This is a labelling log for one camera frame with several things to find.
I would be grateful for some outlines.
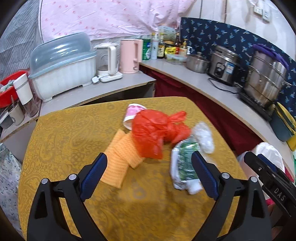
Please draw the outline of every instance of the orange sponge cloth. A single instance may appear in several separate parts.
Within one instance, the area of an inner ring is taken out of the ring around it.
[[[117,188],[121,188],[123,179],[128,170],[128,163],[116,154],[115,147],[118,147],[117,144],[125,136],[124,131],[118,130],[110,145],[104,151],[108,158],[108,164],[101,181]]]
[[[122,137],[115,145],[115,153],[132,168],[136,168],[143,160],[133,143],[131,132]]]

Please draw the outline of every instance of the pink electric kettle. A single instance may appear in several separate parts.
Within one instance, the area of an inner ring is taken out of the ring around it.
[[[143,40],[123,39],[120,41],[121,73],[133,74],[139,71],[139,63],[142,62]]]

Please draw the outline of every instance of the red plastic bag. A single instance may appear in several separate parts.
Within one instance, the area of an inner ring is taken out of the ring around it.
[[[140,156],[162,159],[163,141],[176,144],[186,139],[190,135],[190,129],[182,123],[185,117],[185,111],[171,116],[158,110],[140,111],[132,124],[132,137]]]

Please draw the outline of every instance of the white kettle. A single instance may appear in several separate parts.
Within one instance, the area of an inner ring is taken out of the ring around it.
[[[118,72],[119,45],[116,43],[102,43],[95,46],[96,70],[101,82],[108,82],[122,78]]]

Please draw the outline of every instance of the red basket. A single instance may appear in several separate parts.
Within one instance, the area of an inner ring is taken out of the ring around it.
[[[18,77],[20,77],[23,74],[28,75],[28,72],[25,70],[18,71],[6,77],[4,80],[0,82],[0,84],[6,85],[8,81],[16,80]],[[11,104],[11,96],[13,97],[14,101],[18,100],[18,95],[14,86],[10,87],[8,90],[4,91],[3,93],[0,93],[0,108],[5,108],[6,106],[9,106]]]

